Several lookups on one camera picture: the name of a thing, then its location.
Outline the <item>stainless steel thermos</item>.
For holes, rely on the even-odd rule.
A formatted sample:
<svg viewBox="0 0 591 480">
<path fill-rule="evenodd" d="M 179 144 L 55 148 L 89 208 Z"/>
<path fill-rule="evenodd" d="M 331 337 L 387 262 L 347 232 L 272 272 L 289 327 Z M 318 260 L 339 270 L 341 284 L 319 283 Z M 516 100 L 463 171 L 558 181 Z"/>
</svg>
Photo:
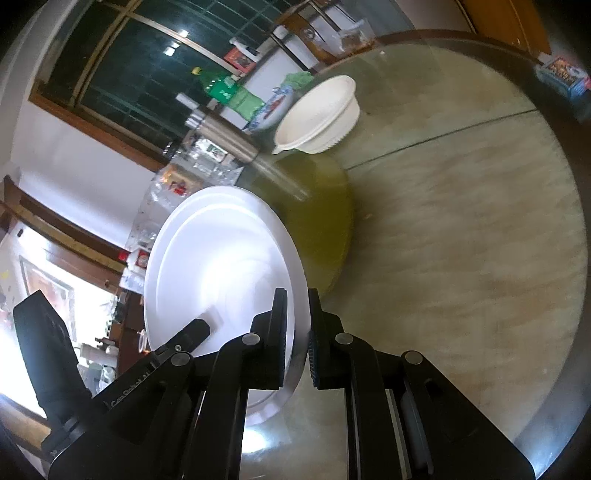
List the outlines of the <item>stainless steel thermos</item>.
<svg viewBox="0 0 591 480">
<path fill-rule="evenodd" d="M 207 138 L 242 164 L 251 163 L 259 155 L 259 147 L 249 135 L 228 120 L 200 106 L 184 93 L 178 93 L 175 100 L 190 110 L 185 126 L 191 133 Z"/>
</svg>

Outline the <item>clear plastic packaging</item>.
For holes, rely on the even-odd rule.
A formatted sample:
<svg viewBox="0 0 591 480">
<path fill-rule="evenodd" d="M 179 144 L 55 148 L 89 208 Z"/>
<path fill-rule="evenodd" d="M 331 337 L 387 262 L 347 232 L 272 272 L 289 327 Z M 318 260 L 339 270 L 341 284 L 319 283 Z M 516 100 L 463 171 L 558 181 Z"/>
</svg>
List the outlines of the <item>clear plastic packaging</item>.
<svg viewBox="0 0 591 480">
<path fill-rule="evenodd" d="M 152 178 L 140 202 L 125 249 L 150 250 L 168 216 L 184 200 L 210 186 L 233 186 L 243 167 L 204 137 L 171 141 L 163 150 L 168 163 Z"/>
</svg>

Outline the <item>gold round turntable mat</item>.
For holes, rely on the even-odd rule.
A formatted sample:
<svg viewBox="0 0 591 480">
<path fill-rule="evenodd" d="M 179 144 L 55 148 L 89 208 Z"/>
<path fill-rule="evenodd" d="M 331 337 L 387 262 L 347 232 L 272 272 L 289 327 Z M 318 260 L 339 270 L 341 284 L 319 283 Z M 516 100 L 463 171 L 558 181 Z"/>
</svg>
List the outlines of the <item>gold round turntable mat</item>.
<svg viewBox="0 0 591 480">
<path fill-rule="evenodd" d="M 308 286 L 328 294 L 341 275 L 353 232 L 353 194 L 346 172 L 328 154 L 263 155 L 238 186 L 279 216 L 300 254 Z"/>
</svg>

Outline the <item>beige paper bowl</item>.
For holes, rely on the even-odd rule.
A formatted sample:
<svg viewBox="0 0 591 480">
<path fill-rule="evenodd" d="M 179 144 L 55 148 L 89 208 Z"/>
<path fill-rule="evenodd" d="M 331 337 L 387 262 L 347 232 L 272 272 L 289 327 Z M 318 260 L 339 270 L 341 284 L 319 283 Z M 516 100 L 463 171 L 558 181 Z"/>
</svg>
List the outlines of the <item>beige paper bowl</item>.
<svg viewBox="0 0 591 480">
<path fill-rule="evenodd" d="M 359 121 L 356 81 L 338 75 L 308 91 L 281 119 L 273 137 L 273 155 L 297 150 L 325 152 L 342 141 Z"/>
</svg>

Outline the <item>green soda bottle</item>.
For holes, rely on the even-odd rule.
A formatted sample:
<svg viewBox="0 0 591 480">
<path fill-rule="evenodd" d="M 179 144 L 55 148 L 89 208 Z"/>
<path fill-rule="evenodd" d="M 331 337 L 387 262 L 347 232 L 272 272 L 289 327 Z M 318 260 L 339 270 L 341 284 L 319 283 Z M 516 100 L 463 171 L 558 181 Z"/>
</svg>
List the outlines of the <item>green soda bottle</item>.
<svg viewBox="0 0 591 480">
<path fill-rule="evenodd" d="M 191 74 L 197 78 L 206 95 L 235 111 L 246 121 L 252 120 L 266 105 L 266 102 L 239 84 L 228 72 L 194 67 Z"/>
</svg>

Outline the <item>colourful small box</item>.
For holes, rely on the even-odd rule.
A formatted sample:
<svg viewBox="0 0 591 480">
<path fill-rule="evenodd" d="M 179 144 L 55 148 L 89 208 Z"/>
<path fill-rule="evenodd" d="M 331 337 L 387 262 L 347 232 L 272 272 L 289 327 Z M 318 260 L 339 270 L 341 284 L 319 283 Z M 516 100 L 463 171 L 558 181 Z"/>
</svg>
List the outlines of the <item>colourful small box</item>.
<svg viewBox="0 0 591 480">
<path fill-rule="evenodd" d="M 537 66 L 536 76 L 568 100 L 581 97 L 590 88 L 588 73 L 562 57 L 554 57 Z"/>
</svg>

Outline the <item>white foam bowl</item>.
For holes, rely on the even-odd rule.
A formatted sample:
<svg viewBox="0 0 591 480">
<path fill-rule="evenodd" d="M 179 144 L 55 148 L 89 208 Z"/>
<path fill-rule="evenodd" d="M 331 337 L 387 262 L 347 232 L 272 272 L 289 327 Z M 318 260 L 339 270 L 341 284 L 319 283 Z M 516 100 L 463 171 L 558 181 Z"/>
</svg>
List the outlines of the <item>white foam bowl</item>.
<svg viewBox="0 0 591 480">
<path fill-rule="evenodd" d="M 307 279 L 290 234 L 266 202 L 238 187 L 200 190 L 169 215 L 149 254 L 148 344 L 160 347 L 199 318 L 211 334 L 192 354 L 216 352 L 249 332 L 279 288 L 287 291 L 286 377 L 280 390 L 249 392 L 249 426 L 279 413 L 300 382 L 311 323 Z"/>
</svg>

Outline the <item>red white box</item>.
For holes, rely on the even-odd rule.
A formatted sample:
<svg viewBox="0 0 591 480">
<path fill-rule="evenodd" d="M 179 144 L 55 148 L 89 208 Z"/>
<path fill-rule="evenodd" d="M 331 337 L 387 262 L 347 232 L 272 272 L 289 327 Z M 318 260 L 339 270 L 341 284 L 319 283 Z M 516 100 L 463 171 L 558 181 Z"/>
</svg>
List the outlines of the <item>red white box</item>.
<svg viewBox="0 0 591 480">
<path fill-rule="evenodd" d="M 149 259 L 149 252 L 143 248 L 137 248 L 132 252 L 121 250 L 118 259 L 126 262 L 128 270 L 144 276 Z"/>
</svg>

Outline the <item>patterned ceramic dish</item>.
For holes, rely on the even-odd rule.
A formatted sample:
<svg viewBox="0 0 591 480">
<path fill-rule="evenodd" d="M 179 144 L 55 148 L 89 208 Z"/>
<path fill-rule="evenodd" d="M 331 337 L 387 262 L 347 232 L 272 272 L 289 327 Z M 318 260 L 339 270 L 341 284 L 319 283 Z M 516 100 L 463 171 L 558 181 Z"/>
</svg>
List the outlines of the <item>patterned ceramic dish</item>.
<svg viewBox="0 0 591 480">
<path fill-rule="evenodd" d="M 296 100 L 296 94 L 293 87 L 276 88 L 270 100 L 256 112 L 249 124 L 245 126 L 245 132 L 256 133 L 270 129 L 283 119 L 291 105 L 294 104 L 294 100 Z"/>
</svg>

